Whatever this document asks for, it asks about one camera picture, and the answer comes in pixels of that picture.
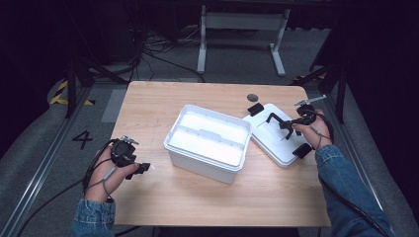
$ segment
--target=wrist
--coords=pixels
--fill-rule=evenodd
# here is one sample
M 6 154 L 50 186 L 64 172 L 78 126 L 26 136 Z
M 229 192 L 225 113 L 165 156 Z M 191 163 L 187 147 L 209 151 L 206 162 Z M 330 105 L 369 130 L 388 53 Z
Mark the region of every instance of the wrist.
M 84 195 L 84 198 L 95 202 L 106 202 L 108 199 L 108 195 L 106 194 L 106 192 L 103 189 L 95 188 L 96 187 L 92 187 L 91 189 L 89 189 Z
M 331 145 L 331 144 L 332 144 L 332 141 L 330 141 L 329 138 L 322 137 L 321 140 L 320 140 L 320 142 L 318 143 L 318 146 L 317 146 L 316 150 L 320 149 L 323 146 Z

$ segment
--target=hand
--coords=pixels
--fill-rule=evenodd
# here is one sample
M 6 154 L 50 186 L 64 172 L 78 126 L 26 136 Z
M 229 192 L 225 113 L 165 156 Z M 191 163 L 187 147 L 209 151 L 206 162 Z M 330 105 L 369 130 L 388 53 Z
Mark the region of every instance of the hand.
M 322 110 L 316 110 L 319 114 L 323 115 Z M 293 124 L 293 129 L 301 132 L 307 142 L 314 147 L 314 149 L 318 149 L 322 146 L 332 144 L 330 140 L 330 133 L 329 128 L 326 125 L 326 122 L 323 118 L 317 116 L 315 122 L 311 125 L 303 125 L 303 124 Z
M 95 171 L 89 182 L 89 189 L 86 191 L 84 196 L 87 200 L 105 202 L 108 199 L 108 196 L 113 193 L 123 182 L 124 178 L 138 169 L 137 164 L 128 165 L 122 168 L 115 167 L 114 162 L 111 158 L 111 146 L 108 146 L 102 155 L 99 157 L 97 164 L 101 163 L 104 160 L 104 163 L 100 164 Z M 107 173 L 115 167 L 114 173 L 105 181 L 101 183 L 103 178 Z

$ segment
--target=gray carpet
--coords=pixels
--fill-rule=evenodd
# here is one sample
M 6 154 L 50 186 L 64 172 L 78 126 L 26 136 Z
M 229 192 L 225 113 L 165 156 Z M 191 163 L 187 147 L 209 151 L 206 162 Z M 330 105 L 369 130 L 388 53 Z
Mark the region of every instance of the gray carpet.
M 213 83 L 288 85 L 295 76 L 309 73 L 308 68 L 327 34 L 328 31 L 319 30 L 286 31 L 280 55 L 287 75 L 278 77 L 267 49 L 271 39 L 275 38 L 273 33 L 258 32 L 251 37 L 232 32 L 213 33 L 209 35 L 206 73 L 202 77 Z M 191 41 L 156 56 L 195 70 L 198 48 L 199 44 Z M 124 65 L 120 63 L 109 68 L 120 67 Z M 130 73 L 121 76 L 125 79 L 131 77 Z M 200 81 L 200 76 L 192 70 L 144 55 L 131 79 Z M 317 85 L 318 81 L 304 85 L 309 97 L 318 96 Z M 51 94 L 56 87 L 57 85 L 51 88 Z M 33 203 L 29 203 L 27 217 L 50 197 L 83 178 L 96 150 L 110 138 L 125 89 L 126 86 L 116 85 L 109 79 L 98 79 L 88 94 L 88 99 L 95 100 L 96 104 L 82 106 L 65 137 L 62 137 L 62 145 L 53 157 L 51 169 L 40 184 L 37 197 Z M 335 92 L 329 96 L 335 99 Z M 326 103 L 323 101 L 314 105 L 325 110 L 331 118 L 335 118 L 333 110 L 330 110 Z M 388 214 L 396 236 L 419 236 L 418 225 L 411 209 L 388 174 L 349 89 L 344 109 L 345 124 L 335 124 L 339 126 L 335 128 L 338 130 L 336 144 L 348 157 L 360 158 L 362 167 L 368 174 L 368 181 L 373 185 L 382 208 Z M 0 187 L 0 229 L 6 226 L 42 158 L 48 153 L 49 146 L 65 122 L 65 113 L 64 105 L 51 105 L 44 115 L 25 130 L 1 159 L 0 180 L 3 184 Z M 86 142 L 82 149 L 82 142 L 73 141 L 72 138 L 84 131 L 89 131 L 89 137 L 93 140 Z M 58 197 L 36 215 L 22 236 L 67 236 L 77 201 L 81 197 L 80 185 Z M 129 226 L 116 226 L 116 232 L 127 228 Z M 301 237 L 317 235 L 316 228 L 300 228 L 299 232 Z M 152 233 L 152 227 L 142 227 L 126 236 L 151 237 Z M 329 234 L 329 228 L 322 228 L 321 236 Z

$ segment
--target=jeans jacket sleeve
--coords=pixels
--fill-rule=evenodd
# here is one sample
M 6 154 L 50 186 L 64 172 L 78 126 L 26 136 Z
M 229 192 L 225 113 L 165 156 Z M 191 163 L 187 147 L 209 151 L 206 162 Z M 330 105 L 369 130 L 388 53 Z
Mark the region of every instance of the jeans jacket sleeve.
M 112 236 L 115 222 L 115 202 L 95 202 L 81 199 L 71 225 L 70 236 Z
M 319 177 L 341 197 L 363 210 L 388 236 L 393 236 L 389 221 L 361 181 L 353 164 L 335 145 L 326 145 L 316 151 Z M 327 213 L 333 236 L 382 236 L 357 212 L 324 189 Z

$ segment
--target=plastic box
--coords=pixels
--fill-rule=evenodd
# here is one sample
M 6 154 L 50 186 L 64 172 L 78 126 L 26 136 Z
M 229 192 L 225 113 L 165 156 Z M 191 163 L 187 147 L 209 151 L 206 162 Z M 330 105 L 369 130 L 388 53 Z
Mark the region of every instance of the plastic box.
M 231 184 L 241 170 L 251 124 L 197 106 L 185 106 L 164 140 L 172 164 Z
M 280 129 L 280 124 L 274 118 L 266 122 L 271 113 L 276 114 L 282 120 L 291 120 L 283 111 L 273 104 L 264 106 L 264 110 L 254 117 L 247 116 L 252 125 L 252 139 L 277 165 L 287 168 L 297 158 L 293 152 L 303 143 L 306 143 L 303 135 L 293 132 L 290 139 L 286 140 L 289 133 L 286 129 Z

